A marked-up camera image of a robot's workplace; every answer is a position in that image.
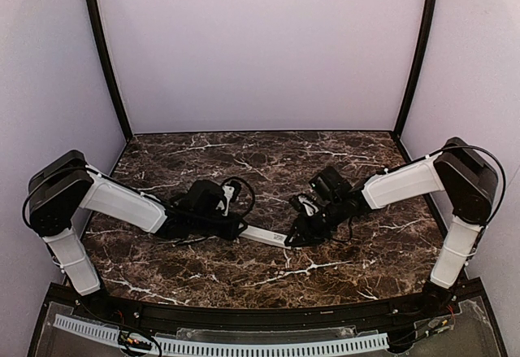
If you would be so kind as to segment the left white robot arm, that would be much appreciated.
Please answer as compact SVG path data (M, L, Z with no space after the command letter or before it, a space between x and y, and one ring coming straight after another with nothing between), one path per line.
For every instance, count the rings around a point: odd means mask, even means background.
M75 225L81 216L103 214L181 245L192 235L234 240L253 209L231 209L247 186L236 176L222 183L202 179L162 200L119 183L88 164L82 152L69 150L30 179L22 214L74 290L87 296L100 291L102 281L81 240L85 231Z

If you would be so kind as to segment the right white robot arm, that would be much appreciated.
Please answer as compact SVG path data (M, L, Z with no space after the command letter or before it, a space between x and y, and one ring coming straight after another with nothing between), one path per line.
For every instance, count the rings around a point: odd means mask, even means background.
M505 197L506 174L490 151L452 137L428 155L384 168L352 184L328 166L309 182L317 194L291 198L297 211L284 244L315 246L333 238L337 228L373 211L411 198L443 196L451 217L429 285L451 289L496 217Z

